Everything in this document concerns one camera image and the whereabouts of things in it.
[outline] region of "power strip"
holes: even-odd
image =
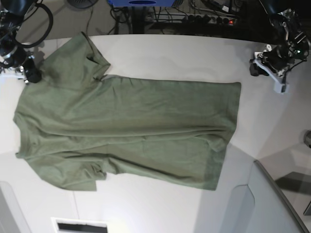
[[[182,13],[160,13],[153,14],[153,22],[159,23],[202,23],[202,24],[218,24],[218,25],[236,25],[236,18],[223,17],[215,15],[203,14],[182,14]]]

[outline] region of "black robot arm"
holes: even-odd
[[[250,60],[250,73],[271,76],[276,84],[275,91],[288,91],[287,73],[298,63],[307,60],[311,47],[306,33],[302,30],[298,15],[286,0],[259,0],[265,9],[271,25],[277,31],[279,44],[274,48],[267,45],[264,51],[254,53]]]
[[[33,57],[25,49],[38,46],[50,33],[53,26],[53,14],[49,8],[37,3],[37,0],[0,0],[2,10],[0,11],[0,56],[4,62],[0,67],[14,68],[22,72],[26,83],[37,83],[41,80],[41,73],[35,67]],[[44,35],[32,44],[21,44],[16,40],[17,32],[22,23],[27,20],[25,15],[33,7],[42,8],[49,17],[49,27]]]

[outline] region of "shirt sleeve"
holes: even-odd
[[[51,54],[40,66],[43,80],[70,90],[85,90],[98,83],[110,63],[83,33]]]
[[[53,154],[26,159],[38,176],[62,189],[74,191],[96,191],[96,180],[105,180],[106,173],[100,163],[88,159],[89,155],[67,157]]]

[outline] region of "white table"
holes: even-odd
[[[289,173],[292,168],[292,160],[282,165],[279,163],[283,162],[282,159],[266,159],[274,158],[281,151],[290,150],[287,154],[293,158],[294,164],[308,166],[311,162],[311,150],[305,149],[301,143],[303,131],[311,129],[310,62],[293,70],[288,78],[290,93],[280,95],[273,91],[272,79],[249,74],[248,59],[253,51],[263,48],[262,44],[178,35],[112,35],[95,36],[92,40],[112,64],[107,74],[142,79],[241,82],[237,130],[231,140],[216,192],[133,175],[108,176],[107,181],[98,183],[96,193],[67,192],[44,183],[25,162],[13,157],[13,152],[17,152],[19,147],[19,130],[12,118],[24,83],[6,79],[0,85],[0,180],[14,186],[34,233],[40,232],[40,227],[43,227],[35,225],[38,216],[42,217],[42,224],[48,224],[48,216],[93,220],[110,218],[111,221],[119,221],[123,232],[131,233],[155,233],[159,229],[161,232],[216,233],[230,190],[247,182],[254,158],[265,157],[263,161],[267,164],[263,164],[272,170],[277,170],[279,166],[286,167],[287,170],[280,168],[278,173],[275,172],[276,177]],[[44,47],[39,50],[46,58],[66,41],[68,39],[45,41]],[[12,173],[12,167],[19,171]],[[42,203],[45,209],[53,211],[44,215],[39,207],[36,210],[31,208],[29,203],[36,205],[38,201],[30,200],[32,192],[36,192],[31,188],[40,190],[41,195],[46,195],[47,190],[50,192]],[[160,196],[155,195],[154,192],[159,189]],[[55,198],[62,211],[47,204]]]

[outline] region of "green t-shirt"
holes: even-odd
[[[17,157],[68,190],[96,190],[107,172],[215,190],[241,84],[103,76],[109,66],[82,33],[49,56],[19,99]]]

